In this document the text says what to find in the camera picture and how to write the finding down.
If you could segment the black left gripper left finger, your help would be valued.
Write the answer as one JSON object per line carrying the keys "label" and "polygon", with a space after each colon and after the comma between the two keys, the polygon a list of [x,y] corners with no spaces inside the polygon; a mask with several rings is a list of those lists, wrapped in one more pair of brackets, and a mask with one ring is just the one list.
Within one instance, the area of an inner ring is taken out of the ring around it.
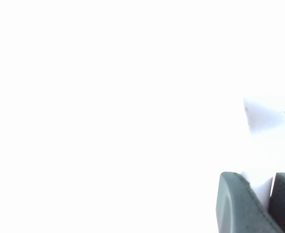
{"label": "black left gripper left finger", "polygon": [[219,177],[216,202],[219,233],[282,233],[240,174],[223,172]]}

